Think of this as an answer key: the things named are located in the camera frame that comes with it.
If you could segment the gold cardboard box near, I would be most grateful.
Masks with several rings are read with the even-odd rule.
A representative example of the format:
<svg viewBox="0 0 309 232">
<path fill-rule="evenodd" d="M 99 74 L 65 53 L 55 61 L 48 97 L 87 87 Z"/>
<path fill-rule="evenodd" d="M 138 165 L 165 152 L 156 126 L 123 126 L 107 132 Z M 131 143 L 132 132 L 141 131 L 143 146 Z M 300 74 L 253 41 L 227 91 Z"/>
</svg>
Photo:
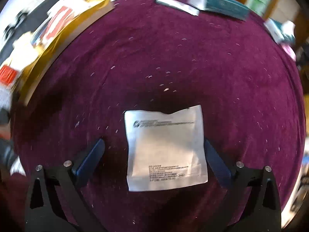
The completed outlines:
<svg viewBox="0 0 309 232">
<path fill-rule="evenodd" d="M 111 0 L 59 0 L 34 32 L 26 32 L 14 41 L 5 63 L 19 71 L 13 87 L 18 102 L 28 105 L 39 82 L 65 48 L 113 9 Z"/>
</svg>

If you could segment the white plastic packet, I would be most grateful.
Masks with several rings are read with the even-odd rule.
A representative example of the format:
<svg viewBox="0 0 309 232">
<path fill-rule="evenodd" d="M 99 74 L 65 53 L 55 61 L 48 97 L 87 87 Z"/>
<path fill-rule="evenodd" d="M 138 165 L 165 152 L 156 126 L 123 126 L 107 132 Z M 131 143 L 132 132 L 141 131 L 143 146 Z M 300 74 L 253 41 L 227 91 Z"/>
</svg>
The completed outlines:
<svg viewBox="0 0 309 232">
<path fill-rule="evenodd" d="M 172 190 L 208 181 L 200 105 L 172 114 L 126 111 L 124 121 L 129 191 Z"/>
</svg>

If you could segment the purple velvet tablecloth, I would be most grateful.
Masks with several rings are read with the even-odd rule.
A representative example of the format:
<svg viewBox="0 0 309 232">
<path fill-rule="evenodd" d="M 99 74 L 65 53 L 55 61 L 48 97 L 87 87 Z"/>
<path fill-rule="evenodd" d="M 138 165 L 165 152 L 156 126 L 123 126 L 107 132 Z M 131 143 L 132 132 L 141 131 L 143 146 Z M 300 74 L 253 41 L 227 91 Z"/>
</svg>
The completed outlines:
<svg viewBox="0 0 309 232">
<path fill-rule="evenodd" d="M 200 105 L 204 134 L 229 161 L 269 165 L 280 203 L 293 190 L 306 136 L 295 63 L 251 13 L 192 16 L 155 0 L 117 0 L 53 63 L 12 117 L 26 174 L 103 138 L 106 152 L 82 194 L 109 231 L 197 231 L 226 190 L 208 182 L 130 192 L 124 112 L 171 114 Z"/>
</svg>

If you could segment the pink fuzzy item far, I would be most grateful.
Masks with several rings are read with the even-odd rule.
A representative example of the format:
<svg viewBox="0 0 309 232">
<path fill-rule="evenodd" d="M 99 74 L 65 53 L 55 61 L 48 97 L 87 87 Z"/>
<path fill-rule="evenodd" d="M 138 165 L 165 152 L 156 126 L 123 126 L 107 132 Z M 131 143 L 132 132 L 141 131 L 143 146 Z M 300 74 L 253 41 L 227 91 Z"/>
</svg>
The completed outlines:
<svg viewBox="0 0 309 232">
<path fill-rule="evenodd" d="M 296 62 L 296 53 L 292 49 L 291 46 L 289 46 L 286 43 L 281 44 L 282 49 L 285 51 L 285 53 L 294 61 Z"/>
</svg>

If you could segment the dark green long box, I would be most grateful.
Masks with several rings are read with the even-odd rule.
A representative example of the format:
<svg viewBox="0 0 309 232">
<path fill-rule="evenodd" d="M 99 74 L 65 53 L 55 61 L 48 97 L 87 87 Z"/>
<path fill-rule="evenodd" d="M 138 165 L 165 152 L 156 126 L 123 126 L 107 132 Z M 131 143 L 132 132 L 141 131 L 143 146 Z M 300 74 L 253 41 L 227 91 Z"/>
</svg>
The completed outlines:
<svg viewBox="0 0 309 232">
<path fill-rule="evenodd" d="M 246 21 L 249 9 L 236 0 L 188 0 L 188 3 L 198 10 L 226 15 Z"/>
</svg>

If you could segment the white teal tissue box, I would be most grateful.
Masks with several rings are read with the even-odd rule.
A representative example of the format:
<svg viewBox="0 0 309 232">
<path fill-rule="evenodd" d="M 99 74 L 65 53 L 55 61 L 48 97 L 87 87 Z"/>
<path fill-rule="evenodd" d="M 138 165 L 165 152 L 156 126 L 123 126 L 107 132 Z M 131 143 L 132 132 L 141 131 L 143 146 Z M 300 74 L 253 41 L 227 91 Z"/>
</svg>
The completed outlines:
<svg viewBox="0 0 309 232">
<path fill-rule="evenodd" d="M 288 44 L 290 46 L 295 44 L 295 24 L 292 21 L 288 20 L 284 23 L 280 23 L 276 20 L 268 18 L 264 22 L 264 25 L 277 44 Z"/>
</svg>

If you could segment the silver tube package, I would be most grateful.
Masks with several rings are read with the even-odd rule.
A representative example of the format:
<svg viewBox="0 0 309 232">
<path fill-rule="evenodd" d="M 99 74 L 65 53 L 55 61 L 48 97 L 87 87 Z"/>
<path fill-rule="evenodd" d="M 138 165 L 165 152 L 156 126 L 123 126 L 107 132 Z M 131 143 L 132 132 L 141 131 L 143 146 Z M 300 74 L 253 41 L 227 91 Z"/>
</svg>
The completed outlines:
<svg viewBox="0 0 309 232">
<path fill-rule="evenodd" d="M 198 16 L 199 15 L 199 10 L 195 9 L 194 7 L 187 5 L 185 3 L 176 1 L 176 0 L 155 0 L 157 4 L 170 7 L 173 9 L 177 9 L 183 12 L 186 12 L 192 16 Z"/>
</svg>

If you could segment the red and white snack bag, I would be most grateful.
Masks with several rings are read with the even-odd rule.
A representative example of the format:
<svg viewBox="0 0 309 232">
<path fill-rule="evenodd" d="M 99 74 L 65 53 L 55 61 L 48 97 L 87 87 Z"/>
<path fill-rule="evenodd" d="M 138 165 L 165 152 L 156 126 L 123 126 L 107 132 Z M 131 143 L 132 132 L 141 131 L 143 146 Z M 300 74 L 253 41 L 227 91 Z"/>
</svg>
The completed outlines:
<svg viewBox="0 0 309 232">
<path fill-rule="evenodd" d="M 7 90 L 12 89 L 19 76 L 20 72 L 18 70 L 13 69 L 11 66 L 8 66 L 6 64 L 2 65 L 0 69 L 1 87 Z"/>
</svg>

